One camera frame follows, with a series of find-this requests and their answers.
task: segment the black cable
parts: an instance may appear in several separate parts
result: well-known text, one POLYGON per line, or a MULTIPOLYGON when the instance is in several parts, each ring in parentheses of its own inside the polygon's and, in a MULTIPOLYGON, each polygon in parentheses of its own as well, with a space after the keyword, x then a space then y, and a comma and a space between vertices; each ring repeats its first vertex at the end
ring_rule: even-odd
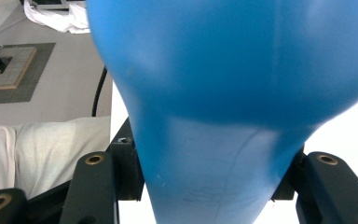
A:
POLYGON ((103 73, 101 74, 100 83, 98 83, 97 91, 95 92, 94 97, 94 104, 92 105, 92 116, 97 116, 97 107, 98 107, 98 101, 100 99, 101 90, 103 89, 103 83, 106 78, 107 69, 106 66, 103 67, 103 73))

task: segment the gray mat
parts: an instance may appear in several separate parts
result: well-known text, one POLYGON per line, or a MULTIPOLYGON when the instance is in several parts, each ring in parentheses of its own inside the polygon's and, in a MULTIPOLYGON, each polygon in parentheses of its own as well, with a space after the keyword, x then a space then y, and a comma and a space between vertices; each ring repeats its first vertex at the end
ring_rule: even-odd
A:
POLYGON ((21 83, 15 90, 0 90, 0 104, 29 102, 40 76, 45 69, 48 58, 53 51, 55 43, 10 45, 5 47, 35 47, 37 53, 28 67, 21 83))
POLYGON ((11 58, 5 71, 0 74, 0 90, 17 88, 29 64, 32 62, 35 53, 35 47, 4 47, 0 49, 1 60, 6 59, 6 61, 8 61, 8 59, 11 58))

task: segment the inflated balloon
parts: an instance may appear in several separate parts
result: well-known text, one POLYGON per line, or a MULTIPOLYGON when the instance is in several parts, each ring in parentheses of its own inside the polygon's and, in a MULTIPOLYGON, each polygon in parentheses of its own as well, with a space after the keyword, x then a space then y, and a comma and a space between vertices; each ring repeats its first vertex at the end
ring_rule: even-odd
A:
POLYGON ((88 12, 158 223, 251 223, 305 140, 358 101, 358 1, 89 0, 88 12))

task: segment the blue balloon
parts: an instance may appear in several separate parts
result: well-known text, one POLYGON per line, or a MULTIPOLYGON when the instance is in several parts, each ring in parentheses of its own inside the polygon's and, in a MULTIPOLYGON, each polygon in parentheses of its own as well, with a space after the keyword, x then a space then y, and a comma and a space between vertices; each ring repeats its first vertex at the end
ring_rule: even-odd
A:
POLYGON ((358 101, 358 1, 89 0, 158 223, 251 223, 358 101))

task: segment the blue rubber object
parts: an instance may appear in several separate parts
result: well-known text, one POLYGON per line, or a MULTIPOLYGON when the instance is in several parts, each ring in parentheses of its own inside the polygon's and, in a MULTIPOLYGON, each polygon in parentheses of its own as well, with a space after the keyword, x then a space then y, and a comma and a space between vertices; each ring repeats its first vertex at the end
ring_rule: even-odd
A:
POLYGON ((89 0, 88 13, 158 223, 252 223, 307 138, 358 101, 358 1, 89 0))

